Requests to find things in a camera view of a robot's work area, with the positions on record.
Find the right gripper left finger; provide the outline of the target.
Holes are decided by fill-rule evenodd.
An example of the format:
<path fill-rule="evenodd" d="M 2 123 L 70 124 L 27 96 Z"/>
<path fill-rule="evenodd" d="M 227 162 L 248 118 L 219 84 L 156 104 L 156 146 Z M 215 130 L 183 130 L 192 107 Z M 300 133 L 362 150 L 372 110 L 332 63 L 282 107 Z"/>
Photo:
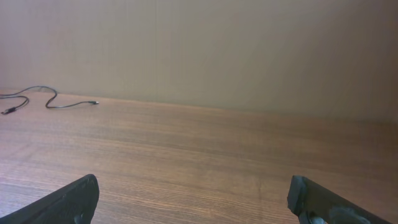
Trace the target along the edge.
<path fill-rule="evenodd" d="M 98 204 L 97 178 L 88 174 L 1 218 L 1 224 L 90 224 Z"/>

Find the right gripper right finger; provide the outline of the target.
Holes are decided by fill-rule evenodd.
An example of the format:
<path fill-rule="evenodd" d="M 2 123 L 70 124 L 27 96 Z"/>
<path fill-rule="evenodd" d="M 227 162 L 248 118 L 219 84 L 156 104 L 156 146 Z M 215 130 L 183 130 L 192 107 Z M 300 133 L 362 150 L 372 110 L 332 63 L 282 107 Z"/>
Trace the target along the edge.
<path fill-rule="evenodd" d="M 287 203 L 300 224 L 391 224 L 300 175 L 291 179 Z"/>

